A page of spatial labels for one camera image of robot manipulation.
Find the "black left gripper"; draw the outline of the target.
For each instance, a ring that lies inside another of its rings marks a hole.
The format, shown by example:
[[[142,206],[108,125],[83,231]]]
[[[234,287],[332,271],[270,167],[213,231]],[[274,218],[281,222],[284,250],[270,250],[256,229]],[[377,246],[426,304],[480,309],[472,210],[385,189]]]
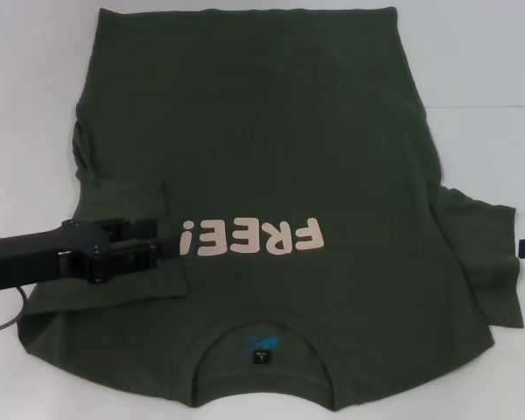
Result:
[[[112,242],[155,243],[110,248]],[[77,278],[92,284],[180,258],[180,236],[160,236],[156,220],[65,220],[53,230],[0,238],[0,291]]]

